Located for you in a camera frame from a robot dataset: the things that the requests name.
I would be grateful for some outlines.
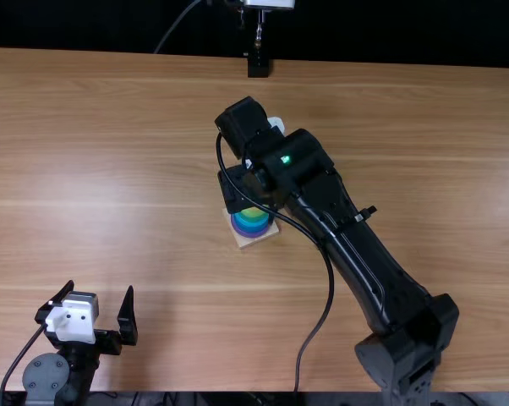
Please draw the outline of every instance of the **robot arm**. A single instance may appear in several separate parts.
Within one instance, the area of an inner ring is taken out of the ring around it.
[[[246,195],[295,216],[353,291],[373,331],[356,346],[356,354],[382,387],[386,404],[427,404],[431,376],[459,314],[450,296],[432,297],[391,257],[366,222],[376,209],[355,207],[311,133],[299,129],[285,137],[250,97],[229,107],[216,125],[236,157],[249,162],[249,167],[231,168],[234,183]],[[219,179],[229,211],[250,206],[233,193],[226,177]]]
[[[42,354],[25,368],[26,405],[85,404],[101,354],[120,355],[123,345],[136,345],[134,290],[130,286],[118,314],[119,331],[94,329],[99,314],[95,294],[75,292],[68,283],[37,312],[35,321],[56,354]]]

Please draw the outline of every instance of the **wooden base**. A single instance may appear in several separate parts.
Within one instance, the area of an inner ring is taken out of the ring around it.
[[[267,239],[271,237],[272,235],[279,234],[279,227],[275,223],[275,221],[270,225],[270,228],[268,228],[268,231],[264,235],[260,235],[259,237],[256,237],[255,239],[249,239],[247,237],[244,237],[243,235],[239,235],[236,233],[236,230],[234,230],[234,227],[232,226],[232,221],[230,219],[230,214],[228,213],[227,209],[222,209],[222,214],[224,215],[225,220],[227,221],[228,226],[230,227],[230,231],[232,231],[232,234],[234,238],[236,239],[236,243],[238,243],[238,247],[240,249],[248,247],[249,245],[252,245],[254,243],[258,243],[262,241],[263,239]]]

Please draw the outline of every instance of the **rainbow stacking rings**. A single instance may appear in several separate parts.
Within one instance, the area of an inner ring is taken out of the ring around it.
[[[270,227],[270,215],[256,207],[232,214],[230,221],[234,231],[248,239],[264,235]]]

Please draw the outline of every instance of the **wood grain surface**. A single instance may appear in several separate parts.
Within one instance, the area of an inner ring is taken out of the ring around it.
[[[286,225],[239,250],[222,219],[213,120],[247,95],[315,134],[388,250],[457,302],[435,390],[508,391],[509,70],[276,61],[249,80],[240,59],[3,49],[0,381],[72,278],[105,328],[135,290],[138,346],[94,390],[293,389],[326,270]],[[353,353],[368,334],[337,277],[301,389],[377,390]]]

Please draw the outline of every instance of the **cable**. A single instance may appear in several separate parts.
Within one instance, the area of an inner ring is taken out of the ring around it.
[[[5,406],[19,406],[25,400],[25,392],[5,392],[4,404]]]
[[[478,402],[476,402],[473,398],[471,398],[469,395],[467,395],[465,392],[459,392],[461,396],[466,398],[470,403],[472,403],[474,406],[480,406]]]
[[[172,406],[175,406],[176,403],[178,402],[178,395],[179,395],[179,392],[175,392],[174,396],[172,398],[172,395],[170,394],[170,392],[164,392],[164,396],[162,397],[162,402],[160,402],[160,403],[162,403],[163,406],[167,406],[168,399],[170,399],[170,404]]]
[[[95,396],[95,395],[104,395],[104,396],[108,396],[109,398],[112,398],[112,399],[118,398],[117,392],[91,392],[87,397],[90,398],[91,396]]]
[[[305,235],[313,244],[315,244],[316,248],[319,250],[320,254],[322,255],[322,258],[324,259],[324,263],[326,264],[326,270],[328,271],[328,299],[326,300],[326,306],[324,307],[324,311],[322,312],[320,319],[317,321],[317,323],[315,324],[315,327],[313,328],[313,330],[311,330],[311,332],[309,333],[307,338],[305,338],[304,343],[302,344],[300,350],[298,351],[298,357],[296,358],[296,373],[295,373],[295,378],[294,378],[294,393],[297,393],[298,388],[299,388],[299,370],[300,370],[300,365],[301,365],[301,361],[302,361],[302,356],[304,355],[304,351],[309,346],[309,343],[311,342],[311,340],[315,337],[316,333],[320,330],[320,328],[326,321],[326,318],[328,317],[328,314],[330,313],[331,305],[333,303],[333,296],[335,293],[335,278],[333,275],[333,267],[331,266],[330,257],[328,256],[326,249],[307,228],[305,228],[298,222],[294,221],[292,218],[284,216],[281,213],[279,213],[278,211],[269,209],[268,207],[261,205],[257,201],[248,197],[244,192],[242,192],[239,189],[239,187],[230,178],[230,175],[228,175],[227,169],[224,165],[224,161],[222,160],[221,139],[222,139],[222,134],[219,133],[219,135],[217,136],[216,145],[215,145],[217,161],[219,162],[219,168],[221,169],[221,171],[224,174],[227,181],[232,185],[232,187],[239,193],[240,196],[242,196],[244,199],[246,199],[246,201],[251,203],[253,206],[258,207],[262,211],[265,211],[266,213],[272,214],[273,216],[283,220],[287,224],[296,228],[300,233]]]
[[[194,0],[189,6],[187,6],[187,8],[176,18],[176,20],[173,22],[173,24],[170,26],[170,28],[168,29],[168,31],[164,34],[164,36],[162,36],[161,38],[161,41],[159,42],[159,45],[156,46],[155,48],[155,51],[153,51],[153,53],[159,53],[161,51],[161,48],[162,46],[164,45],[164,43],[166,42],[166,40],[168,39],[168,37],[170,36],[170,34],[172,34],[172,31],[174,31],[176,29],[176,27],[178,26],[178,24],[181,22],[181,20],[183,19],[183,17],[185,17],[185,15],[187,15],[187,13],[193,9],[193,7],[200,3],[201,0]]]
[[[246,392],[252,399],[254,399],[260,406],[274,406],[276,403],[270,402],[270,400],[260,392]]]
[[[134,394],[133,402],[130,404],[130,406],[134,406],[134,404],[136,403],[136,399],[138,398],[139,394],[140,394],[140,392],[137,392],[137,393]]]
[[[33,334],[33,337],[31,337],[29,339],[29,341],[27,342],[27,344],[21,349],[21,351],[19,352],[18,356],[16,357],[16,359],[14,360],[12,365],[10,365],[10,368],[8,368],[7,373],[5,374],[5,376],[3,378],[3,381],[1,382],[1,388],[0,388],[0,406],[3,406],[4,391],[5,391],[6,387],[7,387],[8,379],[10,378],[10,376],[12,375],[14,370],[16,369],[16,366],[18,366],[18,364],[21,361],[21,359],[24,358],[24,355],[27,353],[27,351],[29,351],[29,348],[31,348],[31,345],[33,345],[35,343],[35,341],[38,338],[38,336],[40,336],[41,333],[45,329],[46,329],[46,323],[42,323],[38,327],[38,329],[36,330],[35,334]]]

